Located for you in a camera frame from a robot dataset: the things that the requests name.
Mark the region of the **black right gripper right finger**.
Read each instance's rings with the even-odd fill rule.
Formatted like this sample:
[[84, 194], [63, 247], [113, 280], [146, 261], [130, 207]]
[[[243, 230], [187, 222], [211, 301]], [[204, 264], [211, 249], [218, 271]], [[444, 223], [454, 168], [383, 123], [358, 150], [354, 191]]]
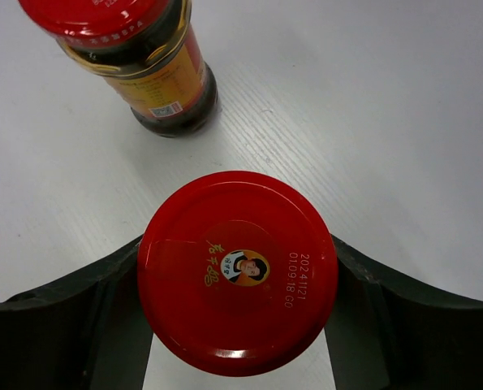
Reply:
[[483, 301], [435, 288], [334, 239], [325, 325], [337, 389], [483, 389]]

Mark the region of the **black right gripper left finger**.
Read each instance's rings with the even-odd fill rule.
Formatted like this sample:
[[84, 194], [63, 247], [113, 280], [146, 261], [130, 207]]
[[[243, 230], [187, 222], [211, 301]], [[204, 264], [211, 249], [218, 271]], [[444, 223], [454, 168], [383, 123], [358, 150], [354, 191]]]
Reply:
[[153, 333], [135, 239], [0, 302], [0, 389], [141, 389]]

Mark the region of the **red lid chili sauce jar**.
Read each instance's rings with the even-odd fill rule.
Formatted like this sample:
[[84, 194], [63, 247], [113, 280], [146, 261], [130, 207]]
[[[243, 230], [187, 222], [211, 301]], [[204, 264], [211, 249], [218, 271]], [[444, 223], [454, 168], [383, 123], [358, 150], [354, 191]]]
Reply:
[[42, 1], [20, 5], [64, 53], [100, 76], [161, 137], [199, 130], [218, 87], [192, 29], [188, 0]]

